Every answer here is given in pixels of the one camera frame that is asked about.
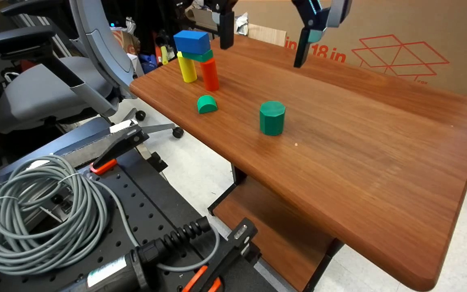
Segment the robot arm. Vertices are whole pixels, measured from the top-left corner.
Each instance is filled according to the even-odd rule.
[[[176,0],[178,8],[185,9],[192,0]],[[204,4],[212,10],[212,18],[217,24],[217,32],[222,49],[230,48],[234,43],[234,12],[233,7],[238,0],[204,0]],[[349,14],[352,0],[333,0],[331,7],[322,8],[319,0],[291,0],[304,22],[300,33],[294,66],[300,68],[306,61],[311,43],[322,38],[326,28],[337,28]],[[195,24],[187,22],[193,28]]]

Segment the perforated metal plate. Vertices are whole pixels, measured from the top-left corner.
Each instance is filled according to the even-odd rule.
[[[174,230],[174,226],[161,214],[152,201],[135,185],[129,176],[116,166],[113,170],[98,178],[94,174],[86,174],[93,179],[99,179],[110,187],[120,198],[128,222],[139,243],[146,243]],[[30,276],[13,277],[0,273],[0,291],[30,292],[57,291],[63,286],[85,277],[89,272],[127,253],[133,244],[130,242],[120,218],[120,214],[113,203],[110,209],[111,220],[100,244],[85,259],[68,268],[53,272]],[[200,261],[193,248],[179,251],[165,264],[173,266],[187,266]],[[161,279],[160,292],[178,292],[189,282],[194,272],[169,273],[158,270]]]

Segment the white tile floor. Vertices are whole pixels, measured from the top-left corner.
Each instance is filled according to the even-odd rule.
[[[132,108],[144,110],[148,118],[142,125],[169,122],[167,118],[141,100],[126,100],[119,112],[111,118],[120,121]],[[169,167],[164,171],[171,185],[202,215],[206,208],[231,184],[228,161],[188,133],[180,140],[170,131],[154,133],[146,141],[151,152],[158,152]],[[222,233],[228,229],[211,218]],[[280,292],[293,291],[270,268],[257,265],[258,270]],[[411,291],[394,278],[374,266],[370,261],[344,246],[334,257],[320,279],[316,292],[408,292]],[[439,282],[433,291],[467,292],[467,196],[456,225]]]

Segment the chair wheel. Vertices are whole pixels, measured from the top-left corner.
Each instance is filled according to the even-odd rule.
[[[174,129],[172,129],[172,135],[173,135],[174,137],[178,138],[178,139],[180,139],[181,137],[183,137],[183,133],[185,133],[185,132],[184,132],[183,129],[180,128],[180,127],[176,127],[176,128],[174,128]]]
[[[135,118],[136,118],[137,121],[139,121],[139,122],[145,120],[145,116],[146,116],[145,111],[137,111],[137,112],[135,113]]]

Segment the green block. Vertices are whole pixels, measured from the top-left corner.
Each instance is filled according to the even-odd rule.
[[[208,52],[204,53],[203,55],[193,54],[189,52],[181,52],[184,58],[191,59],[194,61],[198,61],[200,63],[206,62],[209,59],[214,57],[214,53],[212,50],[208,50]]]
[[[203,95],[198,99],[198,111],[199,114],[217,111],[217,103],[212,96]]]
[[[280,135],[284,131],[286,107],[278,101],[267,101],[261,105],[261,131],[265,135]]]

